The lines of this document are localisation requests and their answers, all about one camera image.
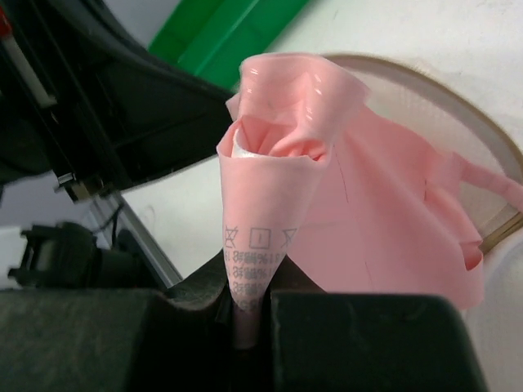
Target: printed laundry symbol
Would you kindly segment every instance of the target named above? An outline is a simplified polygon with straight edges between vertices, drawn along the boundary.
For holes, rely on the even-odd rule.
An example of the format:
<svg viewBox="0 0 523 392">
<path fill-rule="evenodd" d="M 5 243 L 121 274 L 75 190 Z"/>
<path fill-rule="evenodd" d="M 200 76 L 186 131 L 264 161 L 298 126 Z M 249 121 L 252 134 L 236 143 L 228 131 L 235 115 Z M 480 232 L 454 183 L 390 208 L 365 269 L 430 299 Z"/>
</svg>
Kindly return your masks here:
<svg viewBox="0 0 523 392">
<path fill-rule="evenodd" d="M 259 227 L 251 228 L 251 238 L 249 240 L 251 249 L 269 249 L 270 248 L 270 229 Z"/>
<path fill-rule="evenodd" d="M 226 226 L 226 247 L 236 248 L 236 245 L 235 245 L 236 234 L 238 234 L 238 226 L 234 227 L 233 229 L 229 229 Z"/>
<path fill-rule="evenodd" d="M 294 234 L 296 234 L 297 229 L 285 229 L 282 231 L 284 232 L 285 243 L 281 247 L 288 247 L 291 243 L 293 243 L 293 237 Z"/>
</svg>

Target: black plastic housing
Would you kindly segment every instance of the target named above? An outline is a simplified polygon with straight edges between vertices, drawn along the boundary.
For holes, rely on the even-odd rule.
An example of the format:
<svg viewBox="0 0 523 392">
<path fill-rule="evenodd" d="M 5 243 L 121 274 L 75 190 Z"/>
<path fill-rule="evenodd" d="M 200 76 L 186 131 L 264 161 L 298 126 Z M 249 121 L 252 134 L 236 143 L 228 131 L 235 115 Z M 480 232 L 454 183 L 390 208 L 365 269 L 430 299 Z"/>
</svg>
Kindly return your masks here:
<svg viewBox="0 0 523 392">
<path fill-rule="evenodd" d="M 0 91 L 43 139 L 51 169 L 73 198 L 128 189 L 216 153 L 230 124 L 231 92 L 149 54 L 103 1 L 0 6 L 56 104 L 38 104 L 3 45 Z"/>
</svg>

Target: black machine part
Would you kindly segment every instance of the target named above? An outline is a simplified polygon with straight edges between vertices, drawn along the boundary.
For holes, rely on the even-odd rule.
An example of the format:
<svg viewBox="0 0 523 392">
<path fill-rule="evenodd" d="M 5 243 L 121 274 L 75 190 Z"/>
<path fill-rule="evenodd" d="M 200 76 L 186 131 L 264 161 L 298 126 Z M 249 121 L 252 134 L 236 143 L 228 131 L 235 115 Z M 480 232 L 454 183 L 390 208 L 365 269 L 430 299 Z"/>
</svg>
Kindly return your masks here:
<svg viewBox="0 0 523 392">
<path fill-rule="evenodd" d="M 0 187 L 51 170 L 42 138 L 1 94 L 0 137 Z"/>
<path fill-rule="evenodd" d="M 271 285 L 247 351 L 230 347 L 222 253 L 164 295 L 0 292 L 0 392 L 487 391 L 445 300 L 326 294 L 286 259 L 277 274 L 289 272 L 279 281 L 306 286 Z"/>
<path fill-rule="evenodd" d="M 103 1 L 0 7 L 12 27 L 0 38 L 0 91 L 16 122 L 42 140 L 45 157 L 34 169 L 50 167 L 73 199 L 128 189 L 216 153 L 231 92 L 149 54 Z M 13 42 L 50 97 L 45 105 L 23 78 Z"/>
<path fill-rule="evenodd" d="M 9 277 L 22 287 L 157 288 L 147 261 L 130 252 L 100 249 L 96 236 L 75 223 L 35 225 L 21 233 L 27 245 Z"/>
</svg>

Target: pink fabric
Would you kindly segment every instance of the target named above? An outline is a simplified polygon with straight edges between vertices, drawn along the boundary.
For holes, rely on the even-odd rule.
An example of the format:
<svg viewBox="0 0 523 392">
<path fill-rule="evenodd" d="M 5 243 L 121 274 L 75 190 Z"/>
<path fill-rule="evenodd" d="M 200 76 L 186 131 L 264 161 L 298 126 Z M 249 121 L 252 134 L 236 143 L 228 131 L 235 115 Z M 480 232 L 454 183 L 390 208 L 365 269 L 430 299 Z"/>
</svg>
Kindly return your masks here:
<svg viewBox="0 0 523 392">
<path fill-rule="evenodd" d="M 481 301 L 481 236 L 459 183 L 521 209 L 519 184 L 377 116 L 366 87 L 326 59 L 262 55 L 241 70 L 235 121 L 217 148 L 237 347 L 255 344 L 285 253 L 331 292 L 430 293 L 460 309 Z"/>
</svg>

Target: fabric fold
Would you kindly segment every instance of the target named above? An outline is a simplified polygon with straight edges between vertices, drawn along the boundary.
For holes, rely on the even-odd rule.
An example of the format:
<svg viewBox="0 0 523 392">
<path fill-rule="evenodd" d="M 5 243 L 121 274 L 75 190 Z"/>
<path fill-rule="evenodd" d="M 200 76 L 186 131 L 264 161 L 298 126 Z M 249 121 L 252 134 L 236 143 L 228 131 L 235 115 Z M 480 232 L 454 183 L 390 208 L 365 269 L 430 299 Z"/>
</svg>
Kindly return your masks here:
<svg viewBox="0 0 523 392">
<path fill-rule="evenodd" d="M 254 56 L 241 76 L 217 147 L 237 348 L 256 344 L 285 254 L 328 292 L 482 301 L 482 238 L 461 183 L 522 211 L 520 184 L 377 115 L 367 87 L 322 57 Z"/>
<path fill-rule="evenodd" d="M 217 147 L 240 349 L 256 343 L 265 291 L 305 220 L 337 137 L 367 91 L 318 56 L 255 56 L 241 72 L 239 94 L 229 103 L 235 121 Z"/>
</svg>

